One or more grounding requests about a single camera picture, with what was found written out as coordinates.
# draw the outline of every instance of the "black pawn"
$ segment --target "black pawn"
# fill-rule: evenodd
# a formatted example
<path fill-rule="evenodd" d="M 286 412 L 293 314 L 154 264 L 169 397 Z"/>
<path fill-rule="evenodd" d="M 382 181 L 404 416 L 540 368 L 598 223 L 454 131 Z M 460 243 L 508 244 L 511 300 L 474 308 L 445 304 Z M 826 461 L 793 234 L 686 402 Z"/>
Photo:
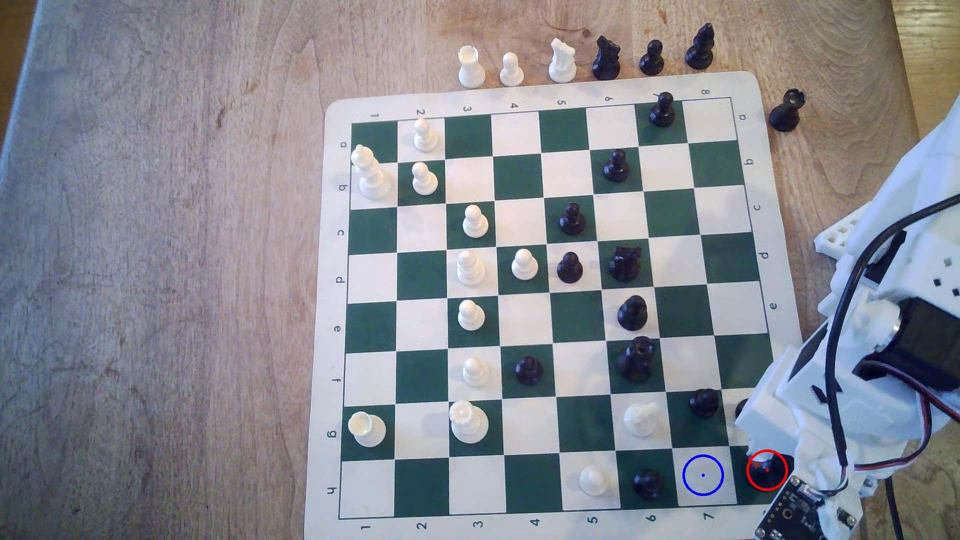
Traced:
<path fill-rule="evenodd" d="M 584 265 L 580 263 L 577 254 L 566 252 L 564 258 L 557 264 L 557 277 L 564 283 L 576 283 L 584 275 Z"/>
<path fill-rule="evenodd" d="M 673 110 L 673 94 L 661 92 L 657 96 L 657 104 L 650 109 L 650 123 L 659 128 L 669 128 L 677 114 Z"/>
<path fill-rule="evenodd" d="M 593 76 L 598 81 L 616 79 L 620 74 L 620 46 L 600 36 L 597 39 L 597 58 L 593 61 Z"/>
<path fill-rule="evenodd" d="M 644 75 L 659 75 L 663 71 L 663 43 L 659 39 L 653 39 L 647 43 L 647 54 L 640 57 L 639 68 Z"/>
<path fill-rule="evenodd" d="M 580 212 L 580 205 L 570 203 L 566 205 L 564 215 L 560 216 L 560 230 L 571 236 L 582 233 L 587 227 L 587 219 Z"/>
<path fill-rule="evenodd" d="M 630 176 L 630 164 L 627 163 L 627 153 L 617 148 L 610 153 L 610 159 L 603 166 L 603 176 L 611 182 L 623 182 Z"/>
<path fill-rule="evenodd" d="M 800 123 L 800 107 L 805 103 L 804 93 L 790 88 L 783 94 L 783 103 L 770 111 L 770 126 L 778 132 L 792 132 Z"/>
<path fill-rule="evenodd" d="M 686 65 L 694 69 L 707 69 L 713 62 L 713 25 L 705 24 L 697 31 L 693 46 L 686 50 Z"/>

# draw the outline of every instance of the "wood grain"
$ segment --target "wood grain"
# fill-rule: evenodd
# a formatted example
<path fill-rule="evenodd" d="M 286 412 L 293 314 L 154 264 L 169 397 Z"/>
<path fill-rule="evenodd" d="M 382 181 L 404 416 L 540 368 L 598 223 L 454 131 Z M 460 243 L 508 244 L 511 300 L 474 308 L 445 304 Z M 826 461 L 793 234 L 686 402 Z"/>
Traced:
<path fill-rule="evenodd" d="M 832 274 L 811 237 L 917 140 L 890 6 L 517 4 L 40 4 L 0 160 L 0 528 L 302 535 L 323 112 L 458 89 L 464 43 L 488 86 L 507 50 L 548 83 L 554 36 L 578 80 L 601 34 L 621 77 L 652 37 L 673 74 L 711 20 L 711 71 L 753 71 L 768 108 L 804 89 L 801 128 L 771 145 L 810 333 Z M 958 468 L 933 446 L 900 502 L 908 529 L 945 538 Z M 891 536 L 882 505 L 861 537 Z"/>

